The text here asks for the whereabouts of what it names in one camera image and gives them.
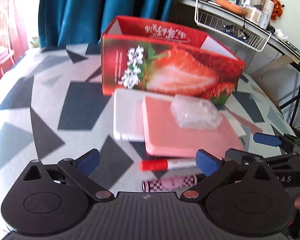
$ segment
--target strawberry image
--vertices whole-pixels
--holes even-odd
[[[196,96],[218,83],[212,69],[198,62],[183,49],[163,51],[163,57],[154,59],[147,74],[146,90],[168,95]]]
[[[220,81],[238,79],[245,67],[245,65],[229,62],[224,58],[215,56],[210,58],[208,66],[219,75]]]
[[[201,98],[210,99],[215,104],[224,104],[231,95],[235,85],[230,82],[218,83],[214,87],[208,89]]]

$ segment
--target metal screw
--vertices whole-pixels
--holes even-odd
[[[111,192],[107,191],[107,190],[101,190],[101,191],[98,191],[96,193],[96,197],[101,198],[101,199],[110,198],[111,197]]]
[[[199,197],[199,193],[194,190],[188,190],[183,193],[186,198],[197,198]]]

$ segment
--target red marker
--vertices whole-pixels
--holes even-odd
[[[142,171],[169,171],[196,167],[195,159],[157,159],[141,161]]]

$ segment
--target pink plastic case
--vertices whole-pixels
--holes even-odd
[[[194,158],[198,149],[204,149],[222,159],[230,148],[243,150],[228,120],[214,130],[186,129],[178,126],[171,102],[145,97],[142,114],[145,130],[146,151],[150,155]]]

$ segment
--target red strawberry box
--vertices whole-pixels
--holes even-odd
[[[102,89],[183,94],[224,104],[246,64],[207,33],[117,16],[102,34]]]

